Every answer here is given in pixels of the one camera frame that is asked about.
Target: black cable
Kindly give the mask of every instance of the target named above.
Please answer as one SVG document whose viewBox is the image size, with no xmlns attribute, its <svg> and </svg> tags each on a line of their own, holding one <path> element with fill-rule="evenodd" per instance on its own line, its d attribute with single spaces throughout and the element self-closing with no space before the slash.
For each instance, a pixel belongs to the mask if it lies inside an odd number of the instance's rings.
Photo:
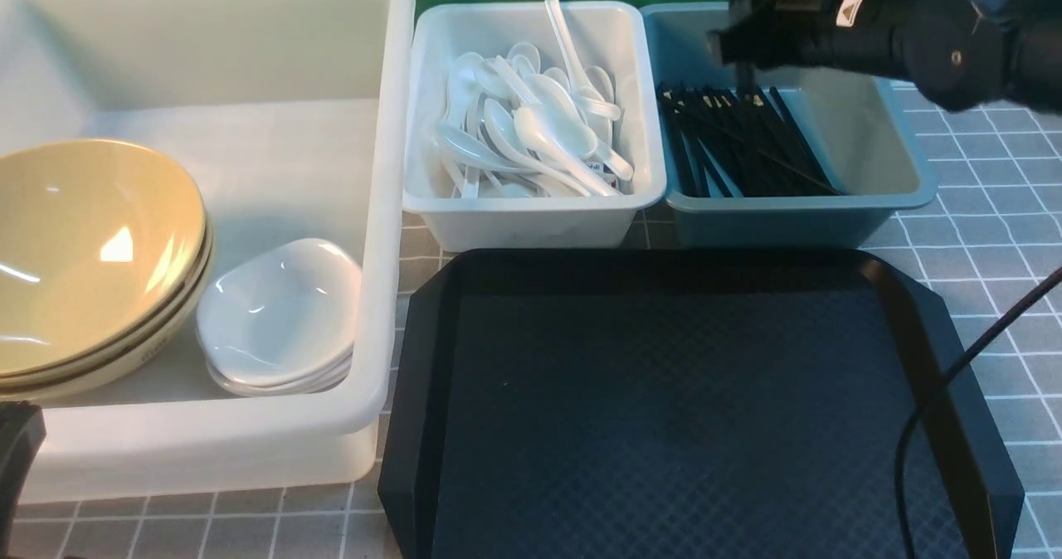
<svg viewBox="0 0 1062 559">
<path fill-rule="evenodd" d="M 907 459 L 907 448 L 910 446 L 911 437 L 914 435 L 914 428 L 918 427 L 919 422 L 925 416 L 926 411 L 932 407 L 933 403 L 944 396 L 947 391 L 948 386 L 955 380 L 955 377 L 959 375 L 960 372 L 971 362 L 978 354 L 984 351 L 986 348 L 999 337 L 999 334 L 1006 331 L 1018 317 L 1025 314 L 1032 307 L 1033 304 L 1040 302 L 1047 292 L 1055 288 L 1062 282 L 1062 267 L 1059 267 L 1051 273 L 1043 283 L 1037 285 L 1032 288 L 1029 293 L 1026 293 L 1024 298 L 1017 301 L 1010 310 L 999 318 L 995 323 L 992 324 L 984 332 L 983 335 L 978 337 L 977 341 L 965 351 L 959 359 L 955 361 L 954 365 L 941 376 L 940 382 L 937 387 L 929 392 L 928 395 L 923 399 L 923 401 L 914 407 L 914 411 L 911 417 L 907 419 L 907 424 L 904 425 L 904 430 L 900 434 L 900 442 L 896 444 L 896 457 L 895 463 L 893 465 L 893 487 L 896 490 L 896 510 L 900 512 L 900 530 L 904 537 L 904 550 L 907 559 L 918 559 L 914 555 L 914 539 L 911 536 L 911 525 L 907 521 L 907 497 L 904 494 L 904 463 Z"/>
</svg>

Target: chopsticks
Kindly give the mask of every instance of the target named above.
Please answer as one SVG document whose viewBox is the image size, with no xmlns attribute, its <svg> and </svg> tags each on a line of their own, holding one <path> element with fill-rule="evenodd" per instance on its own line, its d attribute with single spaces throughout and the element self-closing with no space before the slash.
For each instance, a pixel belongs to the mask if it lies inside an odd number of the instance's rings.
<svg viewBox="0 0 1062 559">
<path fill-rule="evenodd" d="M 661 85 L 657 102 L 687 196 L 839 196 L 775 87 L 740 101 L 725 88 Z"/>
</svg>

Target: tray surface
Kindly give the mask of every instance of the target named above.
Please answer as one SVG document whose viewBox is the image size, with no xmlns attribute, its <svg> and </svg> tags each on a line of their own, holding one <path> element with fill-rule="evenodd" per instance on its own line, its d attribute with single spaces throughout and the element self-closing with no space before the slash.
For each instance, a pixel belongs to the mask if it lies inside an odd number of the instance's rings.
<svg viewBox="0 0 1062 559">
<path fill-rule="evenodd" d="M 433 558 L 898 556 L 913 401 L 872 281 L 683 267 L 496 294 L 495 269 L 458 302 Z M 921 434 L 907 487 L 920 558 L 966 557 Z"/>
</svg>

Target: table surface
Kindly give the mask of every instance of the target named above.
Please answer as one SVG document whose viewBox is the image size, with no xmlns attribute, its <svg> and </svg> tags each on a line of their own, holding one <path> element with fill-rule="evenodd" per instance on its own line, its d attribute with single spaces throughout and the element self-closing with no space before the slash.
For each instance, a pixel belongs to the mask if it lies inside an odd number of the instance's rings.
<svg viewBox="0 0 1062 559">
<path fill-rule="evenodd" d="M 940 196 L 890 219 L 864 248 L 941 294 L 970 344 L 1062 264 L 1062 118 L 1009 104 L 945 115 L 909 87 L 896 86 L 896 96 L 940 176 Z M 451 258 L 418 218 L 405 219 L 395 362 L 409 293 Z M 675 247 L 667 207 L 640 214 L 626 245 Z M 1028 491 L 1014 549 L 1022 559 L 1062 558 L 1060 309 L 1056 291 L 974 363 Z M 387 408 L 381 445 L 390 400 Z M 354 485 L 24 506 L 11 552 L 23 559 L 400 559 L 375 494 L 377 473 Z"/>
</svg>

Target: stacked white dishes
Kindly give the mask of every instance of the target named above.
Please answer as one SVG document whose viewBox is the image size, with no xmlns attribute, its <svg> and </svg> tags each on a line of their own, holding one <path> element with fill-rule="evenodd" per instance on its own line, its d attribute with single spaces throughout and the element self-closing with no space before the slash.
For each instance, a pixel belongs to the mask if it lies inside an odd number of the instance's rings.
<svg viewBox="0 0 1062 559">
<path fill-rule="evenodd" d="M 310 393 L 349 372 L 361 268 L 322 239 L 261 254 L 213 282 L 196 312 L 217 385 L 237 395 Z"/>
<path fill-rule="evenodd" d="M 0 157 L 0 399 L 92 389 L 143 366 L 189 318 L 213 261 L 191 176 L 127 142 Z"/>
</svg>

